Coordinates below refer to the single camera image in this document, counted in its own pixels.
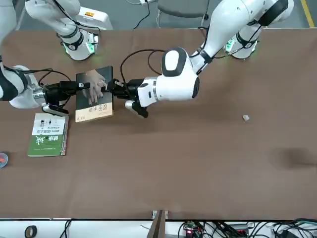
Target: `brown table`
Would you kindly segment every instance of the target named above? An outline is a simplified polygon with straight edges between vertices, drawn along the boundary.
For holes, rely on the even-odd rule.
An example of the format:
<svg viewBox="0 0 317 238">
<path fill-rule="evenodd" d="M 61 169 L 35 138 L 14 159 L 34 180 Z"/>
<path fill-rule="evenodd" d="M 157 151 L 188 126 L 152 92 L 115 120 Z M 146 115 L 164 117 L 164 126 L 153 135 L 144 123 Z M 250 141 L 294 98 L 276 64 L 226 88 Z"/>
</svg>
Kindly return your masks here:
<svg viewBox="0 0 317 238">
<path fill-rule="evenodd" d="M 199 30 L 106 31 L 98 54 L 75 62 L 54 32 L 19 31 L 1 52 L 8 66 L 52 67 L 74 78 L 113 65 L 120 78 L 120 63 L 135 50 L 192 52 L 202 40 Z M 75 123 L 73 98 L 65 157 L 28 158 L 41 110 L 1 103 L 0 151 L 9 163 L 0 170 L 0 217 L 144 219 L 165 209 L 173 219 L 317 218 L 316 43 L 315 29 L 264 30 L 248 60 L 227 57 L 206 68 L 195 100 L 156 104 L 144 120 L 116 100 L 113 117 Z M 147 55 L 126 62 L 127 78 L 154 74 Z"/>
</svg>

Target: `gray floor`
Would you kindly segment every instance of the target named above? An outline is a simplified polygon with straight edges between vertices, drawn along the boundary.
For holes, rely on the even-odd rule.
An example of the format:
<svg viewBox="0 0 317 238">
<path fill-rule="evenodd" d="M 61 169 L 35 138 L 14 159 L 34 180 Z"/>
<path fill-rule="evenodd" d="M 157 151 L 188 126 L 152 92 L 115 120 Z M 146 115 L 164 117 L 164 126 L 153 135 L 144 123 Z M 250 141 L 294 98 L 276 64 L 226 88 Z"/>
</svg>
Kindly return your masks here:
<svg viewBox="0 0 317 238">
<path fill-rule="evenodd" d="M 17 5 L 18 18 L 23 12 L 23 0 L 21 4 Z M 208 13 L 211 15 L 214 8 L 220 0 L 211 0 Z M 80 0 L 84 7 L 100 10 L 106 12 L 112 23 L 114 29 L 132 29 L 136 26 L 138 21 L 147 13 L 147 7 L 142 5 L 131 5 L 125 0 Z M 150 3 L 150 16 L 146 18 L 139 26 L 139 28 L 154 28 L 157 27 L 156 16 L 158 13 L 157 2 Z M 161 27 L 172 28 L 195 28 L 200 25 L 201 18 L 179 18 L 163 14 L 161 17 Z M 300 28 L 309 27 L 305 13 L 303 11 L 300 0 L 294 0 L 294 10 L 291 16 L 283 22 L 278 22 L 270 27 L 277 28 Z M 21 21 L 21 30 L 46 30 L 48 26 L 43 23 L 33 20 L 27 13 Z"/>
<path fill-rule="evenodd" d="M 317 27 L 317 1 L 316 0 L 306 0 L 309 7 L 309 11 L 312 15 L 315 27 Z"/>
</svg>

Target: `book cover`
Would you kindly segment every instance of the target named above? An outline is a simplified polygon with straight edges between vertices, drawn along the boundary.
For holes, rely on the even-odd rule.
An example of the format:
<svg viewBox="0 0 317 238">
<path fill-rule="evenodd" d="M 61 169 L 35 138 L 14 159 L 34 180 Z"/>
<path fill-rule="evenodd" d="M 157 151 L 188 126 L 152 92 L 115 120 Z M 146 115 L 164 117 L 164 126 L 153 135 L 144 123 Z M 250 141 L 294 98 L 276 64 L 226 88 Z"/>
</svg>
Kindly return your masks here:
<svg viewBox="0 0 317 238">
<path fill-rule="evenodd" d="M 36 113 L 28 150 L 30 157 L 66 154 L 68 117 Z"/>
<path fill-rule="evenodd" d="M 77 83 L 90 83 L 90 88 L 76 93 L 76 122 L 101 119 L 113 115 L 113 95 L 101 88 L 112 81 L 112 66 L 76 74 Z"/>
</svg>

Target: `chair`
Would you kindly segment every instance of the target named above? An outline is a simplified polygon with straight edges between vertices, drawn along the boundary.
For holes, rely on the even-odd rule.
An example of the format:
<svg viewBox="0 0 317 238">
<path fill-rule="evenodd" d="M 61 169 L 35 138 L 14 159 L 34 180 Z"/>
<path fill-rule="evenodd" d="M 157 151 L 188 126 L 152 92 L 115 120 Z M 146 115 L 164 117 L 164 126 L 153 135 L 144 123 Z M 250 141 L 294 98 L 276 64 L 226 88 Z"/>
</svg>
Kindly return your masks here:
<svg viewBox="0 0 317 238">
<path fill-rule="evenodd" d="M 207 11 L 210 0 L 158 0 L 157 24 L 160 27 L 161 13 L 185 18 L 201 17 L 204 21 L 209 18 Z"/>
</svg>

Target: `hand illustration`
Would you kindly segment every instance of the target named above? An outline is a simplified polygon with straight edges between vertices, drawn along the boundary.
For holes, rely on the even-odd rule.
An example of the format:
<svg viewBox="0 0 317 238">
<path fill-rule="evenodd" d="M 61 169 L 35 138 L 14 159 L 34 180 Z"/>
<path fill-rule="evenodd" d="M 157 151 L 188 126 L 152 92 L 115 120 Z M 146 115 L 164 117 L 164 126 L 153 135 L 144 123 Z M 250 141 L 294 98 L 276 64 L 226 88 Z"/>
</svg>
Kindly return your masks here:
<svg viewBox="0 0 317 238">
<path fill-rule="evenodd" d="M 101 92 L 101 88 L 107 86 L 106 79 L 96 70 L 91 70 L 85 74 L 83 81 L 84 83 L 90 83 L 90 88 L 82 91 L 84 96 L 88 99 L 89 105 L 93 102 L 97 103 L 98 98 L 104 96 Z"/>
</svg>

